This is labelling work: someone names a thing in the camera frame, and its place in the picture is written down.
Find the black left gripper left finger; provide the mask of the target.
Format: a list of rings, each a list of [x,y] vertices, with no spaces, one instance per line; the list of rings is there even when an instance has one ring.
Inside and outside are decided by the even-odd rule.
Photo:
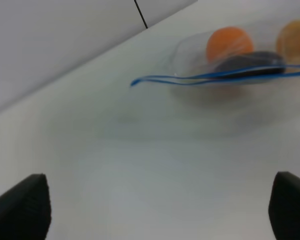
[[[45,174],[31,174],[0,196],[0,240],[45,240],[51,221]]]

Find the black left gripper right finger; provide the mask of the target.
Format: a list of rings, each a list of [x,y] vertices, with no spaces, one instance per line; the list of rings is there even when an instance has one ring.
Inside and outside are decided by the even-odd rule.
[[[300,240],[300,178],[278,172],[274,178],[268,215],[277,240]]]

